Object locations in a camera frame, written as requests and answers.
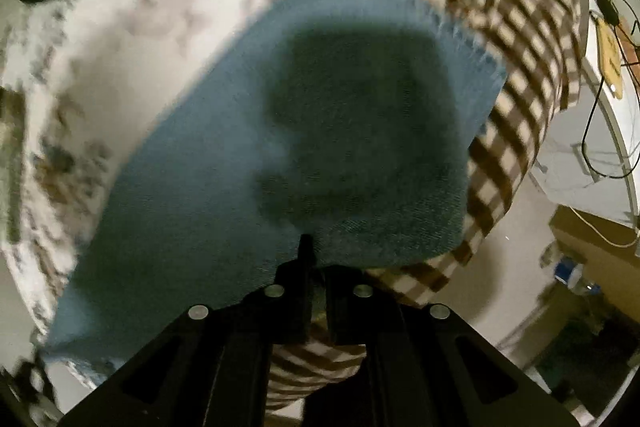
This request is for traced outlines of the floral bed blanket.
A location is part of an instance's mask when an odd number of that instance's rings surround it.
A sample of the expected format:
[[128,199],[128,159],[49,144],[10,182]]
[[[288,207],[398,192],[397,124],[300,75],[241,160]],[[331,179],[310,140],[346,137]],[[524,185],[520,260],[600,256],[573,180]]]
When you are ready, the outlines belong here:
[[579,96],[579,0],[1,0],[2,248],[43,358],[105,381],[311,234],[421,308]]

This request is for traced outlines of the yellow object on nightstand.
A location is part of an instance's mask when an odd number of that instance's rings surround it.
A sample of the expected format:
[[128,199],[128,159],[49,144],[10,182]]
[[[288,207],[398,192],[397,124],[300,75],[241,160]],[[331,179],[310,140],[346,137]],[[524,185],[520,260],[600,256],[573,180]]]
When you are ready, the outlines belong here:
[[603,18],[596,23],[598,42],[598,65],[600,73],[613,98],[621,100],[624,95],[622,68],[620,67],[620,50],[616,35]]

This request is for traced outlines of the blue denim jeans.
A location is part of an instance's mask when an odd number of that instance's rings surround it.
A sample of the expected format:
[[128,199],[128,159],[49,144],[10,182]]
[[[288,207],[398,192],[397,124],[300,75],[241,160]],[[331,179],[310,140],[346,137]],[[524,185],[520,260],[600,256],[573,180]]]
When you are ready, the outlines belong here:
[[187,307],[269,284],[304,234],[322,265],[451,251],[505,82],[424,0],[278,0],[122,168],[44,352],[125,362]]

